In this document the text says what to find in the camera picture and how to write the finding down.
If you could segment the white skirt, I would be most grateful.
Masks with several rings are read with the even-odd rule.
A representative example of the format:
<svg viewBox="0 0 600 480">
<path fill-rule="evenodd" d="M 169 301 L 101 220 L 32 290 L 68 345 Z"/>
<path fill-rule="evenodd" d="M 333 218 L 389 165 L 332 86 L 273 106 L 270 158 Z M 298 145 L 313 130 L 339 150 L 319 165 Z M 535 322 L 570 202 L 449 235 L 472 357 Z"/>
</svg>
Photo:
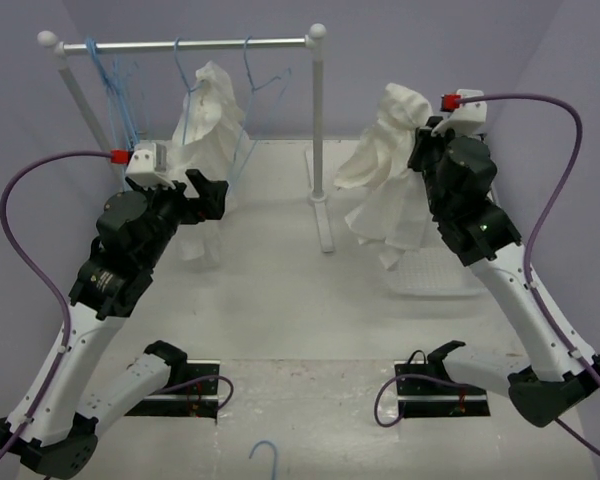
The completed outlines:
<svg viewBox="0 0 600 480">
<path fill-rule="evenodd" d="M 377 249 L 387 270 L 407 251 L 421 248 L 431 220 L 424 182 L 408 167 L 416 130 L 432 116 L 430 102 L 405 86 L 389 83 L 375 122 L 365 129 L 352 156 L 338 169 L 334 186 L 366 188 L 364 200 L 345 216 L 361 244 Z"/>
</svg>

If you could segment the blue wire hanger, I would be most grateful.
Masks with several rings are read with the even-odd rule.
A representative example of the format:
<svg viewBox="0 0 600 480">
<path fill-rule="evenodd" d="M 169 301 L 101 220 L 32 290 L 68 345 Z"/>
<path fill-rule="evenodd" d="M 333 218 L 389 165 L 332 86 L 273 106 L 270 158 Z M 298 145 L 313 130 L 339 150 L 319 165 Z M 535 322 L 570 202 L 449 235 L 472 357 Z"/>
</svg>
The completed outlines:
<svg viewBox="0 0 600 480">
<path fill-rule="evenodd" d="M 248 80 L 249 96 L 247 99 L 246 108 L 244 110 L 244 117 L 241 124 L 241 128 L 234 146 L 232 164 L 228 174 L 230 188 L 235 188 L 237 186 L 241 176 L 243 175 L 244 170 L 246 169 L 246 166 L 248 165 L 254 151 L 256 150 L 256 147 L 260 143 L 259 138 L 252 139 L 251 135 L 248 133 L 248 128 L 254 126 L 255 103 L 259 93 L 262 90 L 269 89 L 271 85 L 280 87 L 277 97 L 270 109 L 268 110 L 264 119 L 263 126 L 268 127 L 273 120 L 276 110 L 278 109 L 278 105 L 283 99 L 292 78 L 292 69 L 290 67 L 287 67 L 279 73 L 276 73 L 275 75 L 271 76 L 266 81 L 260 83 L 256 82 L 253 76 L 253 71 L 249 62 L 248 54 L 252 39 L 253 37 L 249 35 L 245 39 L 242 47 L 242 59 L 245 68 L 246 78 Z"/>
</svg>

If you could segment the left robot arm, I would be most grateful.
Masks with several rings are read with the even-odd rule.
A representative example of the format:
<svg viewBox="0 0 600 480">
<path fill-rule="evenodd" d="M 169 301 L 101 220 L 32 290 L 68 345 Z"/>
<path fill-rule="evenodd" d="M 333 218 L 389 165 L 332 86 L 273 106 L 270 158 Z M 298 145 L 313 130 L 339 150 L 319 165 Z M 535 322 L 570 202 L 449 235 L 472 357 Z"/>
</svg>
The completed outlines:
<svg viewBox="0 0 600 480">
<path fill-rule="evenodd" d="M 186 353 L 155 341 L 108 387 L 85 391 L 111 340 L 151 285 L 177 229 L 225 213 L 227 181 L 209 180 L 197 169 L 187 170 L 186 177 L 170 187 L 133 184 L 107 200 L 53 348 L 23 400 L 0 418 L 0 451 L 17 455 L 31 471 L 75 477 L 114 422 L 145 397 L 186 385 Z"/>
</svg>

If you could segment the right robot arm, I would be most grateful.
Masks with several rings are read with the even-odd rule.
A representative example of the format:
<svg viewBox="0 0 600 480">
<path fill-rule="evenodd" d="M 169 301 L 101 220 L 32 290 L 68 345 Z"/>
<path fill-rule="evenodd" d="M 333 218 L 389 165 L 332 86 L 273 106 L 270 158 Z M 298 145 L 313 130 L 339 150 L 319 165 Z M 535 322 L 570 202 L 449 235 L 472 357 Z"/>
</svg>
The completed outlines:
<svg viewBox="0 0 600 480">
<path fill-rule="evenodd" d="M 424 181 L 433 222 L 442 241 L 487 288 L 524 347 L 521 357 L 491 355 L 463 341 L 434 350 L 428 385 L 447 393 L 458 384 L 507 397 L 530 424 L 542 428 L 600 388 L 600 354 L 524 276 L 525 248 L 506 212 L 489 197 L 497 167 L 488 146 L 455 130 L 437 132 L 442 117 L 417 129 L 408 166 Z"/>
</svg>

